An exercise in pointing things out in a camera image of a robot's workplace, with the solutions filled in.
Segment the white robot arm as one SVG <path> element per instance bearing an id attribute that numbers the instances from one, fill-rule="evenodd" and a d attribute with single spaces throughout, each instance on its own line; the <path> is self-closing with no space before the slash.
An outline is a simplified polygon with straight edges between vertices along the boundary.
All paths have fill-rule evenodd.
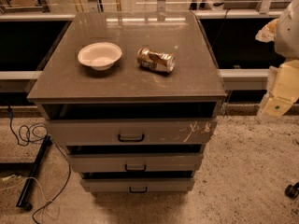
<path id="1" fill-rule="evenodd" d="M 279 67 L 268 71 L 266 94 L 260 102 L 262 119 L 281 117 L 299 99 L 299 0 L 292 0 L 282 14 L 268 22 L 255 39 L 274 42 L 275 52 L 285 58 Z"/>

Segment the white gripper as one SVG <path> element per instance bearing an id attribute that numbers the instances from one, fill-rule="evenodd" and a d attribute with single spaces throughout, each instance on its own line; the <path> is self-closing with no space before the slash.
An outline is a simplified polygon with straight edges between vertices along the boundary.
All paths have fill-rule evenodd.
<path id="1" fill-rule="evenodd" d="M 271 66 L 267 78 L 267 91 L 259 104 L 257 117 L 279 119 L 299 99 L 299 61 L 287 60 L 279 67 Z"/>

